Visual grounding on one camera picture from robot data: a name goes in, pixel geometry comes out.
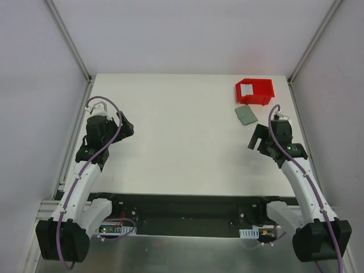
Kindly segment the red plastic bin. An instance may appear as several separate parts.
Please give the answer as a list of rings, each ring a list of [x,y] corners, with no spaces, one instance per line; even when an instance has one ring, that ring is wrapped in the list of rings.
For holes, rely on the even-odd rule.
[[[268,105],[275,97],[271,79],[244,78],[235,85],[236,102],[245,105]]]

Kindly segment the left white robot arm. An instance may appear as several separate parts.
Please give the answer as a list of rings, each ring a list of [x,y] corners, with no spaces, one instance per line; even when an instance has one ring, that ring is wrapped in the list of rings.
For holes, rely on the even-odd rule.
[[[73,181],[50,218],[40,220],[35,232],[43,259],[81,263],[85,260],[90,239],[104,219],[115,221],[120,207],[106,198],[85,205],[91,189],[109,157],[109,146],[130,137],[134,126],[125,115],[117,112],[119,121],[106,112],[93,114],[86,121],[86,135],[75,157]]]

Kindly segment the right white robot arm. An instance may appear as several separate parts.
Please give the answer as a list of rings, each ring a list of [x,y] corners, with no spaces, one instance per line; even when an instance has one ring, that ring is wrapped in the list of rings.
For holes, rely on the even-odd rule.
[[[268,126],[257,124],[248,148],[271,158],[288,179],[301,215],[283,201],[272,201],[256,210],[262,224],[280,225],[292,238],[294,252],[301,262],[341,260],[352,228],[333,211],[315,178],[304,146],[293,143],[288,120],[272,119]]]

